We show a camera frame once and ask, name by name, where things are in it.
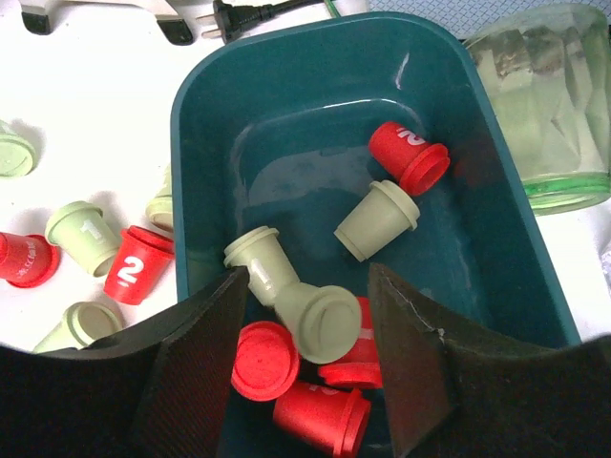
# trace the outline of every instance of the white surface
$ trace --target white surface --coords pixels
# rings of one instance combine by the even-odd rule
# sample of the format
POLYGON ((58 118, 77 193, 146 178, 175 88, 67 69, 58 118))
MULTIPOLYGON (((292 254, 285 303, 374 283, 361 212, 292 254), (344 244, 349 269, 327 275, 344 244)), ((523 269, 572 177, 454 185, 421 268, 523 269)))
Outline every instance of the white surface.
MULTIPOLYGON (((28 176, 0 180, 0 231, 43 234, 54 210, 80 199, 99 205, 116 232, 130 224, 152 228, 144 211, 170 160, 174 96, 193 67, 222 46, 200 38, 204 28, 192 20, 211 12, 209 1, 173 3, 197 37, 191 46, 170 44, 146 10, 106 5, 60 6, 53 33, 37 36, 23 26, 17 0, 0 0, 0 119, 41 152, 28 176)), ((344 0, 339 8, 355 12, 364 4, 344 0)), ((324 6, 307 7, 256 32, 327 17, 324 6)), ((120 306, 128 325, 176 302, 174 275, 172 264, 146 301, 120 306)), ((73 303, 110 303, 102 287, 103 279, 67 256, 38 288, 0 281, 0 343, 32 350, 73 303)))

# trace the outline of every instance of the white tabletop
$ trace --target white tabletop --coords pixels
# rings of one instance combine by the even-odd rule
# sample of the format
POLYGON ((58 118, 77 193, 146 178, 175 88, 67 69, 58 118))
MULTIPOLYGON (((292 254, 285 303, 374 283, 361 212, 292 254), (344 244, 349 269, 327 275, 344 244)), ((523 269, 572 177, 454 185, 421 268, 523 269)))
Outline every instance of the white tabletop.
MULTIPOLYGON (((367 2, 338 3, 347 13, 365 9, 367 2)), ((209 13, 210 5, 178 10, 188 19, 209 13)), ((148 12, 98 5, 61 6, 53 33, 37 36, 26 31, 20 12, 17 0, 0 1, 0 119, 30 140, 41 157, 28 176, 0 181, 0 231, 42 234, 51 213, 74 200, 98 204, 116 230, 150 227, 144 209, 170 160, 174 96, 191 69, 222 42, 200 38, 203 28, 191 20, 196 43, 173 46, 148 12)), ((317 5, 256 32, 326 17, 325 7, 317 5)), ((611 300, 597 254, 606 237, 599 219, 609 208, 539 221, 584 338, 611 330, 611 300), (567 261, 567 253, 575 260, 567 261), (578 285, 586 280, 589 286, 578 285)), ((67 256, 40 287, 20 290, 0 281, 0 343, 31 350, 72 303, 109 303, 102 282, 67 256)), ((172 265, 141 305, 120 308, 130 325, 175 301, 172 265)))

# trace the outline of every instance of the plastic tub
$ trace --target plastic tub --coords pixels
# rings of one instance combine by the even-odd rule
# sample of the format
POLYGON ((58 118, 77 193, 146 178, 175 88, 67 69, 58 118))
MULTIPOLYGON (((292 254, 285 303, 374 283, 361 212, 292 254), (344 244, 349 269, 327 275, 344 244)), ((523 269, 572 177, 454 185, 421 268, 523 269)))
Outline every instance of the plastic tub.
MULTIPOLYGON (((386 121, 445 144, 452 164, 414 199, 418 228, 370 261, 497 331, 553 347, 576 344, 474 64, 448 32, 399 13, 239 41, 188 75, 172 112, 179 297, 223 272, 223 248, 262 225, 278 228, 302 281, 366 296, 369 262, 358 262, 333 231, 372 181, 390 178, 367 147, 386 121)), ((250 298, 249 322, 272 317, 250 298)), ((359 456, 391 457, 383 393, 371 397, 359 456)), ((274 427, 272 409, 234 392, 220 456, 323 456, 274 427)))

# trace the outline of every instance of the green cup with number 1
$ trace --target green cup with number 1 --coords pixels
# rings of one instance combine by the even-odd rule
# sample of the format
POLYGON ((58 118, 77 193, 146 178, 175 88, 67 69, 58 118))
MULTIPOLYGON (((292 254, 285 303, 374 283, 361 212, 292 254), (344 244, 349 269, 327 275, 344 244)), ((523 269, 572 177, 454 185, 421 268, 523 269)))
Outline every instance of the green cup with number 1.
POLYGON ((45 237, 94 277, 108 274, 120 245, 102 210, 82 200, 57 210, 47 222, 45 237))

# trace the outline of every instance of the black rubber foot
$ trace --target black rubber foot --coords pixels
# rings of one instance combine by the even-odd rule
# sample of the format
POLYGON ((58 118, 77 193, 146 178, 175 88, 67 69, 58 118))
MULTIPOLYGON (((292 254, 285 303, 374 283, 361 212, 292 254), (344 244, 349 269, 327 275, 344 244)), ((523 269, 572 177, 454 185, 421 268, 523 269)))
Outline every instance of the black rubber foot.
POLYGON ((28 31, 36 35, 49 35, 51 33, 51 23, 47 14, 32 14, 22 11, 21 18, 28 31))
POLYGON ((171 19, 157 21, 161 31, 170 43, 178 46, 186 46, 193 43, 193 33, 184 19, 171 19))

